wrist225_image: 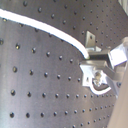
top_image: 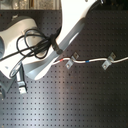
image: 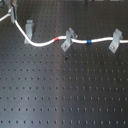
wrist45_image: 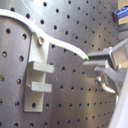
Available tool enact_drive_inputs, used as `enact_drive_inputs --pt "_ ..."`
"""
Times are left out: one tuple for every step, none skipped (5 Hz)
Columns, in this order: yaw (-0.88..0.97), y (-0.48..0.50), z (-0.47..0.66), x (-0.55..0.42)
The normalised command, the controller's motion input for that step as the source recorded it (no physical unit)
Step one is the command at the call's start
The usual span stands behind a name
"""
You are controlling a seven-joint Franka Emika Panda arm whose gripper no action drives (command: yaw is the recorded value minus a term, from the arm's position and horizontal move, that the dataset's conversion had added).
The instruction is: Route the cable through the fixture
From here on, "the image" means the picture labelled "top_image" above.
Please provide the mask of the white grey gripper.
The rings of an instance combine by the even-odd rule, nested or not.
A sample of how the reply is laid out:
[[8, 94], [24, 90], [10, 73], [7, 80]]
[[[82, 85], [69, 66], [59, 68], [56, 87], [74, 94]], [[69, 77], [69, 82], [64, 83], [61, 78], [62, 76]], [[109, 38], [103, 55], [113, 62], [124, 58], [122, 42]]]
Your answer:
[[39, 62], [35, 57], [35, 46], [42, 40], [32, 18], [16, 17], [5, 30], [0, 31], [0, 71], [9, 79], [20, 67], [27, 72], [31, 63]]

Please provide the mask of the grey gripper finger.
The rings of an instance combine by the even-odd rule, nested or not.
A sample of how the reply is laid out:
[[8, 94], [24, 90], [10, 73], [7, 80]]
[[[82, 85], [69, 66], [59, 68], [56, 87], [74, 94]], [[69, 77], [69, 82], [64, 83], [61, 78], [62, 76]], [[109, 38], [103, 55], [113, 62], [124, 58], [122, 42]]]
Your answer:
[[8, 83], [2, 83], [0, 82], [0, 98], [4, 99], [6, 96], [6, 93], [9, 91], [13, 81], [10, 80]]
[[26, 87], [26, 83], [24, 80], [23, 67], [20, 67], [19, 71], [16, 74], [16, 78], [17, 78], [17, 84], [18, 84], [19, 92], [21, 94], [25, 94], [27, 92], [27, 87]]

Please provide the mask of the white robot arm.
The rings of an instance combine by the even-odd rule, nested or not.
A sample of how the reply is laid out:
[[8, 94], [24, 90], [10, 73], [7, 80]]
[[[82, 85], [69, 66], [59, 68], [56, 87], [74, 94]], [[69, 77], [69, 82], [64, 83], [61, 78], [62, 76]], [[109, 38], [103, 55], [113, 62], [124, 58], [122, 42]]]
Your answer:
[[27, 92], [24, 75], [38, 80], [80, 33], [85, 17], [98, 0], [61, 0], [62, 26], [44, 35], [33, 18], [18, 16], [0, 32], [0, 71], [17, 78], [19, 92]]

